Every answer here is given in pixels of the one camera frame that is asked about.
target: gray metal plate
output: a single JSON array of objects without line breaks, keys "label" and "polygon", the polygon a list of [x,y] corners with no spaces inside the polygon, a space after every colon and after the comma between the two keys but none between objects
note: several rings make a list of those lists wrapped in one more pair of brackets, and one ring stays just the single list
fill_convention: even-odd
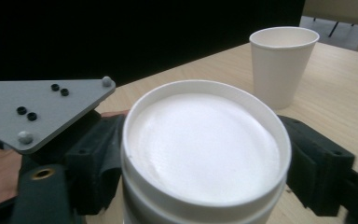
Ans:
[{"label": "gray metal plate", "polygon": [[[53,91],[52,84],[67,89],[69,94],[63,96],[60,91]],[[22,154],[33,153],[94,109],[115,88],[115,82],[106,77],[90,80],[0,81],[0,141]],[[26,114],[18,114],[17,108],[20,106],[27,109]],[[28,120],[27,115],[31,112],[36,113],[36,120]],[[22,143],[20,132],[29,133],[32,142]]]}]

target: paper cup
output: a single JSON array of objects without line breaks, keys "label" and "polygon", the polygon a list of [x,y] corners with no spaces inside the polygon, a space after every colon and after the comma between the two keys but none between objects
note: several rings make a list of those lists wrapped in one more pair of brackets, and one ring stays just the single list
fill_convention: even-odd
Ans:
[{"label": "paper cup", "polygon": [[291,145],[253,95],[188,80],[135,103],[122,141],[125,223],[265,223]]},{"label": "paper cup", "polygon": [[319,35],[300,27],[275,27],[250,36],[254,95],[272,109],[289,106]]}]

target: white powder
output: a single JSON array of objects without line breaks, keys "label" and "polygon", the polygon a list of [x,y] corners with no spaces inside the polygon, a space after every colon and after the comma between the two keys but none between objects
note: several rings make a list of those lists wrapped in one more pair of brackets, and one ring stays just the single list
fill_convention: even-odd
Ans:
[{"label": "white powder", "polygon": [[200,203],[254,198],[280,165],[276,142],[243,106],[197,93],[143,111],[130,129],[129,155],[156,187]]}]

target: bolt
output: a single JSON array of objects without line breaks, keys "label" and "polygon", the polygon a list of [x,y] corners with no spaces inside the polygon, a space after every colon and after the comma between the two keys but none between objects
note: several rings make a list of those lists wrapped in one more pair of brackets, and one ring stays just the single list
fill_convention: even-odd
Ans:
[{"label": "bolt", "polygon": [[59,90],[60,90],[60,85],[58,85],[58,84],[52,84],[52,85],[51,85],[51,90],[52,90],[52,91],[59,91]]},{"label": "bolt", "polygon": [[29,121],[34,121],[37,119],[37,115],[36,115],[36,113],[31,112],[31,113],[27,114],[27,118]]},{"label": "bolt", "polygon": [[62,96],[67,96],[67,95],[69,95],[68,89],[62,89],[62,90],[61,90],[61,95],[62,95]]},{"label": "bolt", "polygon": [[28,145],[34,141],[34,137],[31,133],[27,131],[22,131],[17,134],[19,142],[23,143],[24,145]]},{"label": "bolt", "polygon": [[104,87],[110,87],[110,86],[112,86],[112,82],[113,82],[112,78],[110,78],[110,77],[103,77],[103,86],[104,86]]},{"label": "bolt", "polygon": [[25,108],[24,106],[20,106],[20,107],[17,108],[17,113],[19,115],[24,115],[24,114],[27,113],[27,108]]}]

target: table surface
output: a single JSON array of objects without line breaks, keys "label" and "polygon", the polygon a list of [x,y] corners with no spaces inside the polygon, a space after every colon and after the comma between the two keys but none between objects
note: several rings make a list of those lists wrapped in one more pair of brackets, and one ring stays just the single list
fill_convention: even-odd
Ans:
[{"label": "table surface", "polygon": [[[253,92],[251,48],[234,49],[187,63],[168,71],[117,88],[97,111],[121,111],[146,92],[165,83],[184,79],[207,79]],[[301,79],[293,103],[278,115],[298,119],[351,151],[358,171],[358,52],[317,43]],[[121,185],[117,197],[106,211],[88,216],[88,223],[122,223]],[[305,209],[289,188],[283,192],[268,223],[343,223],[346,211],[338,217],[316,217]]]}]

